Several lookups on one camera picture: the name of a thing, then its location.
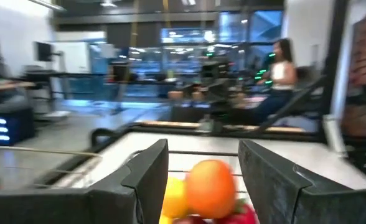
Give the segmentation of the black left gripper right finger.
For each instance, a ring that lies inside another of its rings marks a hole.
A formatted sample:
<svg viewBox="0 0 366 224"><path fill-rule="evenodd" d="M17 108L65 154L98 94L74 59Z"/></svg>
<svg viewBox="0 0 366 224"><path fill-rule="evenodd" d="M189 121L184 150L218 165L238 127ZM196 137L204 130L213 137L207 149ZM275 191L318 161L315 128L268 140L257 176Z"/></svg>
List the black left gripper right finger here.
<svg viewBox="0 0 366 224"><path fill-rule="evenodd" d="M238 145L260 224L366 224L366 186L319 175L250 140Z"/></svg>

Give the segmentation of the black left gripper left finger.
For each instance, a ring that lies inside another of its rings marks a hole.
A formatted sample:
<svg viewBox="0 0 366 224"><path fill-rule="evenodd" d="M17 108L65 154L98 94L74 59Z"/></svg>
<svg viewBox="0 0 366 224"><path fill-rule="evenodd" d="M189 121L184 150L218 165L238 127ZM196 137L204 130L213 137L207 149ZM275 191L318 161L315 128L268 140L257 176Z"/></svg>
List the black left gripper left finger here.
<svg viewBox="0 0 366 224"><path fill-rule="evenodd" d="M0 224L158 224L168 164L160 139L87 188L0 190Z"/></svg>

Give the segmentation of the red tomato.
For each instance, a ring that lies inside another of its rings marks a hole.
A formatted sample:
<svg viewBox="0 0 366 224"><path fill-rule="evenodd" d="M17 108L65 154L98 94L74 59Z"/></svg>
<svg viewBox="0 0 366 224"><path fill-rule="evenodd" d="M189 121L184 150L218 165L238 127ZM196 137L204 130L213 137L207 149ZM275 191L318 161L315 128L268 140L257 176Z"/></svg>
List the red tomato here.
<svg viewBox="0 0 366 224"><path fill-rule="evenodd" d="M213 219L213 224L258 224L256 212L244 199L236 200L234 211L226 217Z"/></svg>

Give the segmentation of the dark red round produce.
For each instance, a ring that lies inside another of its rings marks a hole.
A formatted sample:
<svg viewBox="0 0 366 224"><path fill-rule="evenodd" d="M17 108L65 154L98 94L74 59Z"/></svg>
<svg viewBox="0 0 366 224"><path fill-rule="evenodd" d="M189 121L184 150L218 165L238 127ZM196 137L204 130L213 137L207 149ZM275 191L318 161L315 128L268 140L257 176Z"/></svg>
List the dark red round produce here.
<svg viewBox="0 0 366 224"><path fill-rule="evenodd" d="M176 218L172 221L172 224L213 224L213 221L198 215L187 215L182 218Z"/></svg>

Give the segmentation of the orange fruit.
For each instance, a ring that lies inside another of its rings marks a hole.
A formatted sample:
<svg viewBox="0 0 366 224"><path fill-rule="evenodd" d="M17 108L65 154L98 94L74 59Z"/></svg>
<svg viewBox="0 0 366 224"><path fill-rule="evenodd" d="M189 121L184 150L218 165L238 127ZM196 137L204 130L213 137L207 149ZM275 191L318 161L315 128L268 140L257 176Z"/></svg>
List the orange fruit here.
<svg viewBox="0 0 366 224"><path fill-rule="evenodd" d="M185 178L187 204L204 218L218 219L233 212L236 182L230 166L221 160L197 163Z"/></svg>

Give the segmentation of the white table cover sheet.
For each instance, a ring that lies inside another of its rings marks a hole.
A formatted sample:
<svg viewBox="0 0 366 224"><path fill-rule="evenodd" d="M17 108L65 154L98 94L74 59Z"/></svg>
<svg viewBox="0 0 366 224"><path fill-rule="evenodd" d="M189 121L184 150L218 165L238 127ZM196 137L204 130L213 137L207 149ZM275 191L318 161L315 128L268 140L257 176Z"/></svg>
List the white table cover sheet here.
<svg viewBox="0 0 366 224"><path fill-rule="evenodd" d="M87 187L119 168L130 154L167 139L169 150L198 152L238 151L238 139L175 134L129 133L101 151L97 166L86 175L71 174L57 182L58 187ZM366 189L366 175L327 146L310 142L256 140L257 144L328 179L351 189Z"/></svg>

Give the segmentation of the person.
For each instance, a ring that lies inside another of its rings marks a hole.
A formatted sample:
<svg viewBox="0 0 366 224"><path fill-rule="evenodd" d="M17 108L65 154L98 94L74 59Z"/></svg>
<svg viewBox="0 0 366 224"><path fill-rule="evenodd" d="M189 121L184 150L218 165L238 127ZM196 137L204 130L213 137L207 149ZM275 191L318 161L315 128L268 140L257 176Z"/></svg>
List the person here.
<svg viewBox="0 0 366 224"><path fill-rule="evenodd" d="M283 108L293 95L294 87L298 82L298 75L291 52L291 39L279 39L273 45L274 62L258 84L270 79L272 86L270 94L254 110L255 125L265 122L268 117Z"/></svg>

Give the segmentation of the white board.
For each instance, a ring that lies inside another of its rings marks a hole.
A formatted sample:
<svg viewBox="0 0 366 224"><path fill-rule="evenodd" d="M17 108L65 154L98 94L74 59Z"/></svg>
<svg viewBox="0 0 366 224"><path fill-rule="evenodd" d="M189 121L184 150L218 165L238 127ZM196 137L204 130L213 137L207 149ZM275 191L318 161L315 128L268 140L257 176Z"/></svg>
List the white board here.
<svg viewBox="0 0 366 224"><path fill-rule="evenodd" d="M58 72L90 73L90 49L86 42L53 42L53 68Z"/></svg>

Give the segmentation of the wooden table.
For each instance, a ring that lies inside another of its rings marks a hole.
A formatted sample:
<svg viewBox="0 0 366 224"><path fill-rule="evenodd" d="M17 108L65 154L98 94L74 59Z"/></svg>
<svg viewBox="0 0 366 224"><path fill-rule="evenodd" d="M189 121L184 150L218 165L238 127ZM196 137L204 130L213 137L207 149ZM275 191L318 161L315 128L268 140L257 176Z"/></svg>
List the wooden table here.
<svg viewBox="0 0 366 224"><path fill-rule="evenodd" d="M0 83L0 91L13 89L13 88L28 88L28 87L32 87L32 86L35 86L35 83L20 82L20 81L6 82L6 83Z"/></svg>

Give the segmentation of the black monitor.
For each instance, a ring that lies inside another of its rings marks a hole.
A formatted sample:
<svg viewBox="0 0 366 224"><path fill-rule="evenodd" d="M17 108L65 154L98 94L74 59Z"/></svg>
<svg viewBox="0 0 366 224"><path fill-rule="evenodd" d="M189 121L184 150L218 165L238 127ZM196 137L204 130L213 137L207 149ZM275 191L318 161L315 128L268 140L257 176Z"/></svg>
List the black monitor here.
<svg viewBox="0 0 366 224"><path fill-rule="evenodd" d="M40 62L52 61L52 44L34 42L35 59Z"/></svg>

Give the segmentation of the black curved bracket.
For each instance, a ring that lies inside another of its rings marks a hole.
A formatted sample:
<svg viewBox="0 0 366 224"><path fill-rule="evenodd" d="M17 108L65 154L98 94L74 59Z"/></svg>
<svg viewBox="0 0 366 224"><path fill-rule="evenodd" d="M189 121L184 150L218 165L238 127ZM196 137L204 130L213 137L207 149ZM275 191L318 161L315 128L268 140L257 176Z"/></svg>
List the black curved bracket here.
<svg viewBox="0 0 366 224"><path fill-rule="evenodd" d="M95 147L103 142L113 142L125 134L125 129L106 129L106 128L97 128L90 134L90 145L91 147Z"/></svg>

